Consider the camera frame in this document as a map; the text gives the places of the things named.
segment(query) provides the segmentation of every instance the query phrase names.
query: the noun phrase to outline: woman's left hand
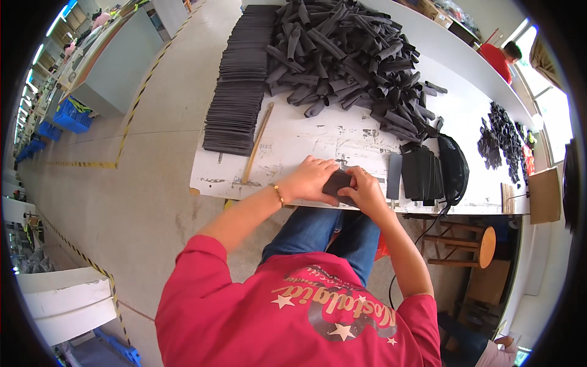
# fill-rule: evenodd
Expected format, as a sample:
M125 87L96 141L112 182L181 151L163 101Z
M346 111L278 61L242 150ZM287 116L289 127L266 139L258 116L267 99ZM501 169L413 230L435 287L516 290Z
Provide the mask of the woman's left hand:
M316 159L308 156L292 174L277 181L285 204L297 199L322 201L338 206L338 200L322 192L322 187L332 173L339 168L334 159Z

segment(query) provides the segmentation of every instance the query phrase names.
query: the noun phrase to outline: black hair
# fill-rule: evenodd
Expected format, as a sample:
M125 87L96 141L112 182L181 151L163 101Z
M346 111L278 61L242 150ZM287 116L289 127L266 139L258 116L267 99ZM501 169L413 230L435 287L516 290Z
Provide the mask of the black hair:
M515 44L514 41L509 41L508 43L506 43L506 45L504 46L504 51L516 60L522 59L522 51L519 49L518 45Z
M92 20L95 21L101 14L102 14L102 8L100 8L100 10L98 10L97 13L94 13L94 15L92 15Z

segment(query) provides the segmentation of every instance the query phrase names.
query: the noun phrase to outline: wooden stool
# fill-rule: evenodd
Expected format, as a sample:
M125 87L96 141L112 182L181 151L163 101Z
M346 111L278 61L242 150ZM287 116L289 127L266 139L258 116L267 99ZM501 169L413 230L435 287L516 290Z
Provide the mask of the wooden stool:
M435 265L452 265L456 267L480 267L487 268L493 259L493 253L495 252L495 230L493 227L478 227L476 225L468 225L462 223L453 223L441 221L440 225L448 227L441 235L429 235L425 234L422 238L423 241L433 241L436 248L436 259L428 260L429 264ZM480 240L468 240L466 238L457 237L445 237L446 232L452 229L462 229L467 231L480 233ZM452 248L453 250L445 258L440 258L440 252L438 250L438 243L442 242L446 248ZM455 251L469 251L477 254L477 260L466 261L466 260L449 260L449 256Z

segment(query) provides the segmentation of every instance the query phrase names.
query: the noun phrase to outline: concrete floor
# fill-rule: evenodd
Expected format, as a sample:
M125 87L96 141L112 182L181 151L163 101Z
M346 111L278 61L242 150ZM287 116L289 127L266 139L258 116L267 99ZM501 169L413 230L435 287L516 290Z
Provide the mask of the concrete floor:
M194 16L161 59L141 97L118 169L46 164L114 161L127 119L101 117L87 133L64 132L59 142L19 165L27 193L42 216L114 275L126 329L145 367L162 365L152 319L175 256L224 204L220 198L192 196L188 189L218 64L241 14L240 5L239 0L207 0L199 9L194 5ZM287 208L277 212L229 255L234 281L243 282L253 274L263 246L290 213ZM421 221L402 221L412 238L417 238ZM51 230L46 236L49 244L62 244ZM87 266L66 245L62 248L77 265ZM433 253L428 245L424 256L430 258ZM429 270L438 308L452 309L466 269L429 265ZM367 285L384 303L388 303L392 276L389 259L381 259ZM397 307L401 302L397 285L392 294ZM104 327L122 337L117 320Z

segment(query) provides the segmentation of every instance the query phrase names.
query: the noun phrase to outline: jeans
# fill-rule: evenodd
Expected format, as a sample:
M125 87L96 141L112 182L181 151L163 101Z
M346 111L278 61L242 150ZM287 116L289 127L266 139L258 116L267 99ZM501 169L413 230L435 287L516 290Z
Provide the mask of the jeans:
M446 312L438 313L438 326L458 340L457 352L446 348L440 349L440 357L447 367L474 367L487 347L489 339L453 320Z
M342 218L342 230L328 242ZM346 259L365 287L373 268L379 228L363 213L352 210L298 207L270 244L263 249L261 264L273 255L327 252Z

